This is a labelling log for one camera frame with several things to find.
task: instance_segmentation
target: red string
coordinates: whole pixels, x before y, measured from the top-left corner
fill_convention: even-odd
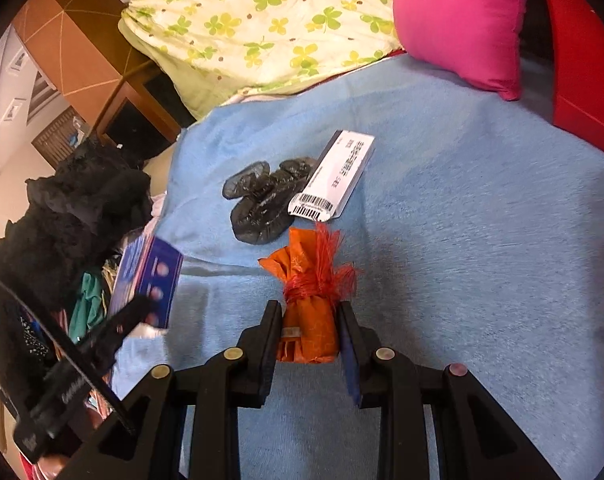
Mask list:
[[[315,268],[288,280],[284,284],[284,298],[290,304],[310,296],[320,296],[335,307],[339,301],[355,294],[357,270],[352,264],[333,269],[333,258],[341,241],[339,231],[330,232],[321,222],[315,223],[315,230]]]

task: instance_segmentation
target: red plastic object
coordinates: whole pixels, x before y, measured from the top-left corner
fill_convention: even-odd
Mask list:
[[[555,56],[552,123],[604,151],[604,23],[586,0],[546,0]]]

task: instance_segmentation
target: pink fabric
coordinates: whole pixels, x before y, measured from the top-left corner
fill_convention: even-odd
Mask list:
[[[518,99],[519,38],[526,0],[393,0],[400,42],[411,56],[473,86]]]

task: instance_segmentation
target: green cloth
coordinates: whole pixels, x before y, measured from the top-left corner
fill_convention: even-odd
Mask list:
[[[71,341],[77,343],[90,329],[99,325],[104,317],[102,281],[85,272],[71,323],[68,325],[68,336]]]

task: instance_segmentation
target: yellow floral fabric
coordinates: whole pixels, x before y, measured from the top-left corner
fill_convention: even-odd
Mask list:
[[[120,30],[195,118],[234,94],[292,94],[400,44],[393,0],[131,0]]]

